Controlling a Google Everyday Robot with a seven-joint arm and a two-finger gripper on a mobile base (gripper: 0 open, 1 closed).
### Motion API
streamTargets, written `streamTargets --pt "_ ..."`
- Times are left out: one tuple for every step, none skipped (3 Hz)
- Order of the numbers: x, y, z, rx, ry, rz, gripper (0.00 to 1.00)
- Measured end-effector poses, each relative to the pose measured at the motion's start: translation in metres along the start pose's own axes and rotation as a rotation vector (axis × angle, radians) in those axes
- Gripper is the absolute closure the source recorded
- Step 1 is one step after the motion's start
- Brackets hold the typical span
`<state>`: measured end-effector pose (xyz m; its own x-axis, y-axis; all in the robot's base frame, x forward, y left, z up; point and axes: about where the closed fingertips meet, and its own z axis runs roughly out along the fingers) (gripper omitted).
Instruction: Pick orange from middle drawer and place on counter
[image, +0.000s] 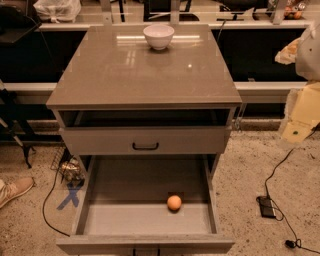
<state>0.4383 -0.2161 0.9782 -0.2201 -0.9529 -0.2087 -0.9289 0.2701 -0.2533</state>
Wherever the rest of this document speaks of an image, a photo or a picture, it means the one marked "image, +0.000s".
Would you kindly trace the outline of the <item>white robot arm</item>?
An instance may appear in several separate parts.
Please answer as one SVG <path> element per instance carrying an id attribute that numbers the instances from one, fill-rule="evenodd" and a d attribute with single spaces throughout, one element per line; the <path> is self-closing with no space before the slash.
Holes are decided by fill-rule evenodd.
<path id="1" fill-rule="evenodd" d="M 320 124 L 320 21 L 311 23 L 302 35 L 276 54 L 275 61 L 295 64 L 296 73 L 307 83 L 287 97 L 287 122 L 281 137 L 289 143 L 301 143 Z"/>

